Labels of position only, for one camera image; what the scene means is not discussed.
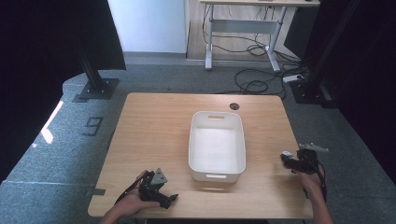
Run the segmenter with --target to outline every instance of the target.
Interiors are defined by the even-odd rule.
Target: desk frame
[[[271,42],[265,47],[268,55],[268,59],[274,69],[274,72],[280,73],[279,64],[277,63],[276,56],[274,54],[274,48],[276,41],[279,37],[280,29],[282,28],[283,19],[285,18],[286,10],[288,6],[300,6],[300,7],[314,7],[318,6],[318,0],[309,2],[297,1],[212,1],[212,0],[201,0],[201,3],[210,5],[210,16],[209,16],[209,39],[206,44],[206,55],[205,55],[205,69],[212,69],[212,35],[213,32],[222,33],[245,33],[245,34],[269,34],[273,35]],[[235,21],[235,20],[217,20],[214,19],[214,7],[215,5],[259,5],[259,6],[282,6],[280,15],[276,21]]]

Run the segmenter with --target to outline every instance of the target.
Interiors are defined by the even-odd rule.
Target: wooden table
[[[232,110],[230,104],[240,108]],[[188,164],[191,120],[198,111],[234,112],[242,119],[247,167],[236,183],[199,182]],[[178,198],[169,209],[137,217],[312,218],[299,177],[283,167],[283,150],[298,149],[277,96],[131,93],[122,109],[89,214],[102,217],[143,170],[161,168],[160,190]]]
[[[245,34],[268,34],[273,35],[271,43],[265,48],[268,59],[275,72],[279,73],[280,68],[276,61],[274,48],[277,38],[285,18],[287,7],[318,7],[319,0],[200,0],[201,3],[210,5],[209,31],[206,45],[205,69],[212,69],[212,33],[245,33]],[[215,5],[239,5],[239,6],[265,6],[282,7],[280,15],[276,21],[239,21],[239,20],[218,20],[214,18]]]

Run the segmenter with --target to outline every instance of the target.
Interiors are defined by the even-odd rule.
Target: black tripod base
[[[102,78],[102,88],[95,90],[88,82],[81,94],[76,95],[74,103],[84,103],[91,99],[108,100],[116,89],[119,80],[117,78]]]
[[[289,82],[297,104],[322,105],[325,108],[336,108],[335,97],[326,85],[320,85],[318,91],[309,91],[303,82]]]

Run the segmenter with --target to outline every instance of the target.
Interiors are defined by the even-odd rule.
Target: desk leg
[[[279,37],[280,28],[282,28],[283,19],[285,18],[285,14],[286,14],[286,7],[282,7],[282,10],[280,11],[279,19],[277,20],[274,37],[271,39],[271,43],[270,43],[269,47],[266,47],[268,58],[271,62],[271,65],[273,66],[274,72],[276,72],[276,73],[280,73],[280,68],[279,68],[279,65],[277,64],[277,61],[275,58],[274,47],[275,47],[277,38]]]
[[[209,17],[209,40],[206,44],[206,57],[205,57],[205,69],[207,71],[212,70],[212,21],[213,21],[213,7],[210,5],[210,17]]]

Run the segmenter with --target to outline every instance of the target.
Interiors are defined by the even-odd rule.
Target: human arm
[[[329,208],[323,198],[320,179],[318,175],[308,175],[306,173],[297,172],[301,183],[304,186],[308,198],[311,200],[312,209],[314,212],[314,223],[317,224],[333,224],[332,216],[330,215]]]
[[[140,178],[145,172],[146,171],[142,172],[136,179]],[[110,208],[110,210],[105,213],[100,224],[116,224],[122,217],[130,217],[142,209],[159,207],[160,204],[157,202],[143,202],[140,200],[138,191],[139,185],[140,183],[138,183],[133,190],[128,192],[121,201]]]

